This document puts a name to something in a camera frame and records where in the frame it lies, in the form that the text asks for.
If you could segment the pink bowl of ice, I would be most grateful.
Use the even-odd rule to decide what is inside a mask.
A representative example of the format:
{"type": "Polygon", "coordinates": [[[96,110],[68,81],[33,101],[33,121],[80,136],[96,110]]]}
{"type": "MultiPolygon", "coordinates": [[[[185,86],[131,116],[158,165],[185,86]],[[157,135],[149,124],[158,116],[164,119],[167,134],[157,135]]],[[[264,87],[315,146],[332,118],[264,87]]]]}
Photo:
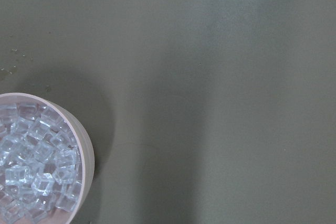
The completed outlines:
{"type": "Polygon", "coordinates": [[[90,137],[66,109],[1,95],[1,223],[70,223],[95,169],[90,137]]]}

